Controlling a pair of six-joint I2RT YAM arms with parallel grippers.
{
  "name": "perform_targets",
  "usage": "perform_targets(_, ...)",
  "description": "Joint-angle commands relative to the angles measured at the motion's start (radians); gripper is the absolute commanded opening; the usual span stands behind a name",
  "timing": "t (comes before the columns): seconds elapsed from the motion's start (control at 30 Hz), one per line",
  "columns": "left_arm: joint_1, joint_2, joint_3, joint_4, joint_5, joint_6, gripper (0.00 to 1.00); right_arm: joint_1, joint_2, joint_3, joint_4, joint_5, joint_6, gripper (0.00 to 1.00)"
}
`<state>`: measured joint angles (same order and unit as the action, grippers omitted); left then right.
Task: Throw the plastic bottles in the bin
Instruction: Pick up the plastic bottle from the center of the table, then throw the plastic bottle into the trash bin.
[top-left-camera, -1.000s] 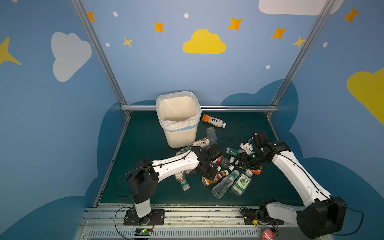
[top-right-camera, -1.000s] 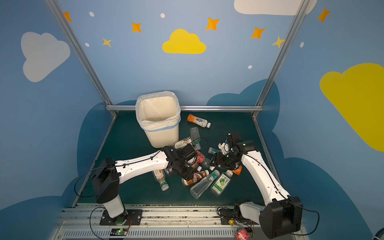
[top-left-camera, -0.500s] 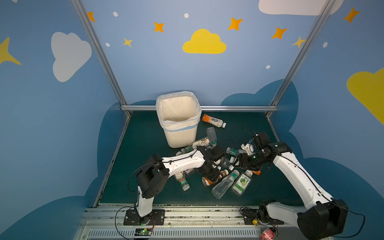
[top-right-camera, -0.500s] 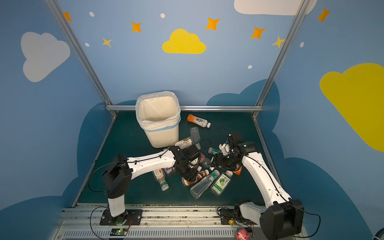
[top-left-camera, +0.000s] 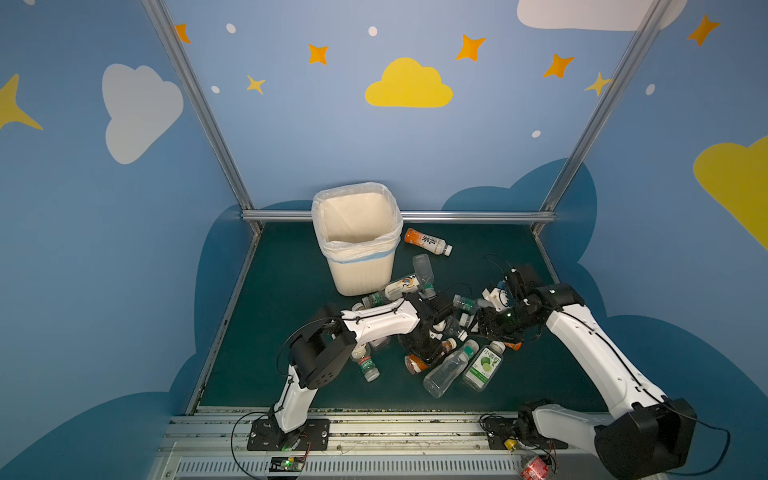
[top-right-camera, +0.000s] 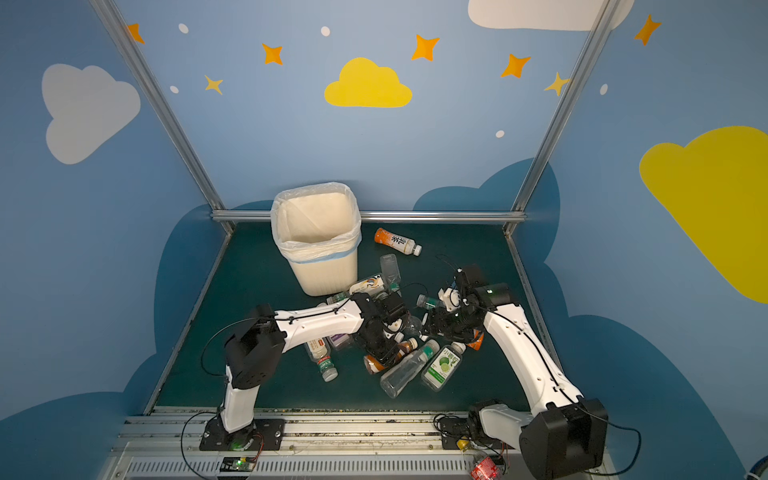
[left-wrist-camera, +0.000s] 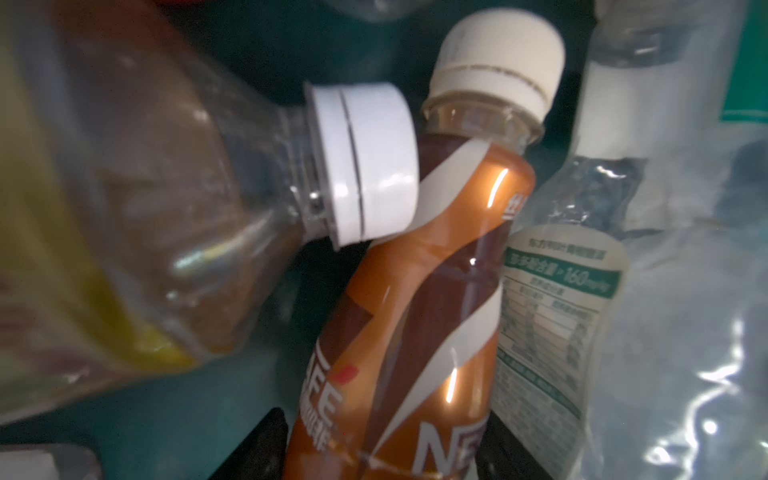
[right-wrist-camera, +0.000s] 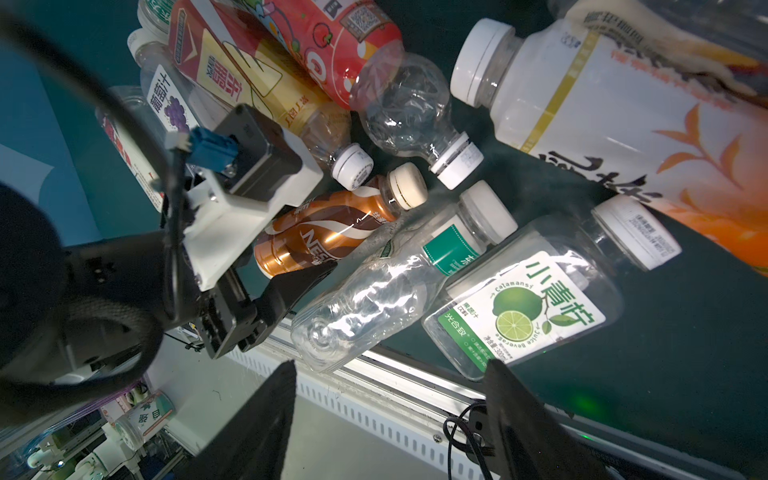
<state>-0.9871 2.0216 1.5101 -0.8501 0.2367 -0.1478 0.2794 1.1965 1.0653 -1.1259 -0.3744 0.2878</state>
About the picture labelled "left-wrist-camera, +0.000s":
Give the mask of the yellow tea red label bottle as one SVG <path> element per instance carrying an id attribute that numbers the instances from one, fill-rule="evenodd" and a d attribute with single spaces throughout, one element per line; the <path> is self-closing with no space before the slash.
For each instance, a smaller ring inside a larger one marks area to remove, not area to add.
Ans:
<path id="1" fill-rule="evenodd" d="M 151 1 L 1 5 L 1 421 L 237 349 L 297 253 L 402 232 L 388 82 L 280 106 Z"/>

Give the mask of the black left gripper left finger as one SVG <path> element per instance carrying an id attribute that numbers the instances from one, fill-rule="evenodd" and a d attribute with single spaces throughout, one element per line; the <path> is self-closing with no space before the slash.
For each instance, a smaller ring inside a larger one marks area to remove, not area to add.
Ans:
<path id="1" fill-rule="evenodd" d="M 272 408 L 209 480 L 280 480 L 288 433 L 283 410 Z"/>

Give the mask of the brown coffee bottle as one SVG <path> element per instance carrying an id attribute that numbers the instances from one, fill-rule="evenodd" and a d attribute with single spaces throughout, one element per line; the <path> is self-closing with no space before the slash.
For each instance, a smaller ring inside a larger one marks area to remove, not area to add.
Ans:
<path id="1" fill-rule="evenodd" d="M 462 479 L 490 413 L 501 273 L 536 185 L 565 64 L 532 12 L 473 13 L 446 36 L 422 111 L 417 211 L 373 242 L 319 335 L 287 479 Z"/>

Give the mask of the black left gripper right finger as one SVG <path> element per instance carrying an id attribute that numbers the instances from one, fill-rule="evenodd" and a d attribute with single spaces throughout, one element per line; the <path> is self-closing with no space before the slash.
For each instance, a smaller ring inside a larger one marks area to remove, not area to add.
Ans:
<path id="1" fill-rule="evenodd" d="M 503 424 L 491 413 L 476 454 L 480 479 L 539 479 L 536 460 Z"/>

